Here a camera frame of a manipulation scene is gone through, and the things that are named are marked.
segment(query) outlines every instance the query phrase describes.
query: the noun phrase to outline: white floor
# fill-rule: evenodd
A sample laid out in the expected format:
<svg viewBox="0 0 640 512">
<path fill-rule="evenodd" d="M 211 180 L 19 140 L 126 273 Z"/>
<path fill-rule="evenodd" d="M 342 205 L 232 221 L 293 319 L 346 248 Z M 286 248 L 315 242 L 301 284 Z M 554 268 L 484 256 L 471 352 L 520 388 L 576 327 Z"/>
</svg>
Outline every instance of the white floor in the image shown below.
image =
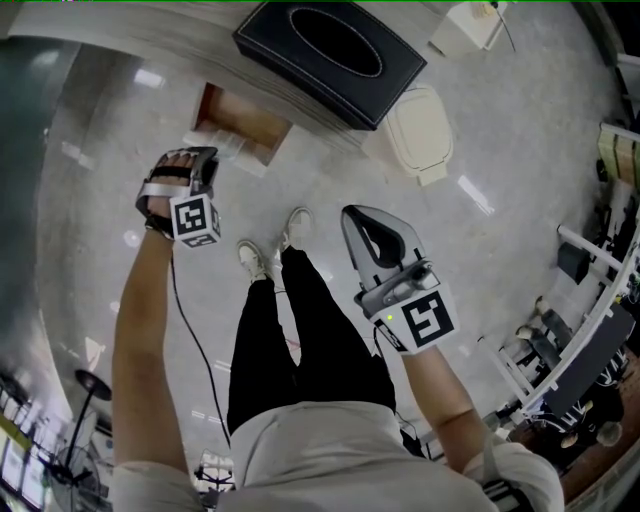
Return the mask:
<svg viewBox="0 0 640 512">
<path fill-rule="evenodd" d="M 181 298 L 215 364 L 224 411 L 224 367 L 231 362 L 248 287 L 236 243 L 249 238 L 272 254 L 289 212 L 300 205 L 311 208 L 317 222 L 310 256 L 363 337 L 372 329 L 352 300 L 358 277 L 342 238 L 340 211 L 367 204 L 410 222 L 457 304 L 462 329 L 443 347 L 445 354 L 481 414 L 510 398 L 476 340 L 510 340 L 535 298 L 553 288 L 556 227 L 564 223 L 580 231 L 593 207 L 598 123 L 618 100 L 613 75 L 570 4 L 518 4 L 507 23 L 517 53 L 506 36 L 490 53 L 456 61 L 424 49 L 429 64 L 420 80 L 438 91 L 455 138 L 447 179 L 420 188 L 364 156 L 339 154 L 299 128 L 264 178 L 221 166 L 215 193 L 223 240 L 193 252 L 178 248 L 175 258 Z M 204 86 L 197 77 L 128 56 L 105 66 L 87 64 L 86 80 L 78 80 L 106 77 L 99 86 L 65 91 L 39 202 L 43 317 L 68 390 L 71 369 L 88 366 L 87 360 L 110 381 L 114 310 L 136 254 L 130 246 L 136 238 L 129 235 L 143 234 L 134 198 L 157 158 L 181 146 Z M 140 69 L 161 77 L 157 87 L 136 82 Z M 285 334 L 296 341 L 286 296 L 278 301 Z M 383 348 L 399 411 L 425 432 L 399 357 Z M 208 421 L 217 413 L 204 364 L 173 305 L 166 359 L 189 462 L 195 465 L 204 448 L 226 454 L 219 425 Z"/>
</svg>

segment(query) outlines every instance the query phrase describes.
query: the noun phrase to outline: forearm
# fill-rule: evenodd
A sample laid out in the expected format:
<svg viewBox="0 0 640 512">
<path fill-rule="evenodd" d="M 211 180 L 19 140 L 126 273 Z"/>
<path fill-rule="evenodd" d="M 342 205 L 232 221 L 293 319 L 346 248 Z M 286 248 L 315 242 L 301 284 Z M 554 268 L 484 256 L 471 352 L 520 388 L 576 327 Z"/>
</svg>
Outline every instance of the forearm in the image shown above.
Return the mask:
<svg viewBox="0 0 640 512">
<path fill-rule="evenodd" d="M 156 231 L 147 231 L 122 293 L 114 362 L 118 354 L 131 352 L 162 358 L 172 250 L 173 242 Z"/>
<path fill-rule="evenodd" d="M 484 447 L 487 428 L 460 379 L 438 348 L 402 358 L 418 407 L 452 469 L 462 471 Z"/>
<path fill-rule="evenodd" d="M 120 303 L 113 354 L 116 464 L 152 461 L 187 472 L 163 349 L 173 242 L 144 237 Z"/>
</svg>

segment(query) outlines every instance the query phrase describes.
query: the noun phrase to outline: person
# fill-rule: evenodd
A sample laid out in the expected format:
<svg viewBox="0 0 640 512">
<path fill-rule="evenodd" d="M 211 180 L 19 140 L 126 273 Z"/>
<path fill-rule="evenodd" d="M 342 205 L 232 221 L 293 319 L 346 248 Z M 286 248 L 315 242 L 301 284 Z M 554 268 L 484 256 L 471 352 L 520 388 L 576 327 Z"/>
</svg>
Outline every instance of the person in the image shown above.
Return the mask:
<svg viewBox="0 0 640 512">
<path fill-rule="evenodd" d="M 542 324 L 555 336 L 555 345 L 551 343 L 544 332 L 528 324 L 518 327 L 516 337 L 527 341 L 540 356 L 548 370 L 551 371 L 560 364 L 560 354 L 567 348 L 573 337 L 573 332 L 562 317 L 551 309 L 549 303 L 543 297 L 536 299 L 535 311 L 540 316 Z"/>
<path fill-rule="evenodd" d="M 611 448 L 622 438 L 624 404 L 617 386 L 593 384 L 583 395 L 586 415 L 578 428 L 562 440 L 562 448 L 600 444 Z"/>
<path fill-rule="evenodd" d="M 167 165 L 190 167 L 193 159 L 176 155 Z M 153 198 L 148 207 L 168 218 L 166 203 Z M 389 374 L 371 357 L 304 252 L 312 232 L 311 212 L 296 209 L 281 247 L 282 278 L 301 344 L 299 366 L 278 323 L 265 258 L 249 241 L 238 245 L 251 285 L 229 387 L 236 490 L 220 496 L 219 509 L 488 512 L 496 506 L 483 485 L 505 481 L 527 502 L 522 510 L 563 510 L 551 465 L 488 431 L 437 348 L 402 361 L 448 466 L 404 449 Z M 113 355 L 116 511 L 202 510 L 189 480 L 163 360 L 172 245 L 161 233 L 147 231 L 122 295 Z"/>
</svg>

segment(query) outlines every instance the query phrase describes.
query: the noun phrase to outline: strap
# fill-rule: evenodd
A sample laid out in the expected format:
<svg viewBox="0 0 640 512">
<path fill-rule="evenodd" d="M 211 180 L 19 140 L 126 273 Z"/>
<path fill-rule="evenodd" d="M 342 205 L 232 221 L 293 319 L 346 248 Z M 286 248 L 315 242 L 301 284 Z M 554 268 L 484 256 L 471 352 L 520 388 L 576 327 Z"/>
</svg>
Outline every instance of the strap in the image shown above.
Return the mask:
<svg viewBox="0 0 640 512">
<path fill-rule="evenodd" d="M 493 480 L 500 479 L 500 472 L 498 471 L 498 465 L 496 464 L 496 457 L 493 454 L 493 436 L 487 436 L 487 440 L 484 442 L 484 474 L 482 475 L 483 481 L 491 482 Z"/>
<path fill-rule="evenodd" d="M 147 230 L 153 230 L 162 233 L 165 238 L 173 240 L 173 224 L 171 222 L 171 219 L 160 217 L 159 215 L 155 215 L 152 213 L 147 217 L 147 222 L 144 223 L 144 227 Z"/>
<path fill-rule="evenodd" d="M 175 176 L 176 178 L 191 178 L 191 167 L 175 167 L 173 165 L 162 165 L 151 170 L 151 178 L 157 178 L 159 176 Z"/>
<path fill-rule="evenodd" d="M 189 197 L 191 187 L 182 185 L 165 185 L 163 183 L 145 183 L 138 197 L 160 196 L 160 197 Z"/>
</svg>

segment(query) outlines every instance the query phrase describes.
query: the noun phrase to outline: hand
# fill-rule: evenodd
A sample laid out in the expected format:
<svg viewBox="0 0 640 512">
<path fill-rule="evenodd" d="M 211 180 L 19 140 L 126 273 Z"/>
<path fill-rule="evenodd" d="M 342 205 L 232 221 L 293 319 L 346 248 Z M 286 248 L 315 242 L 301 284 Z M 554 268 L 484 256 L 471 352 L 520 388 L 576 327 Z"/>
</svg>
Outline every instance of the hand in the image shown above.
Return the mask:
<svg viewBox="0 0 640 512">
<path fill-rule="evenodd" d="M 167 157 L 165 155 L 159 162 L 156 167 L 161 166 L 172 166 L 172 167 L 186 167 L 190 169 L 193 167 L 196 158 L 194 156 L 189 155 L 180 155 L 176 154 L 171 157 Z M 157 178 L 152 178 L 151 183 L 161 183 L 164 185 L 182 185 L 188 186 L 189 180 L 187 178 L 176 178 L 175 176 L 159 176 Z M 169 198 L 168 197 L 157 197 L 152 196 L 149 197 L 147 202 L 147 208 L 150 213 L 158 215 L 160 217 L 164 217 L 165 219 L 171 218 L 171 207 L 169 206 Z"/>
</svg>

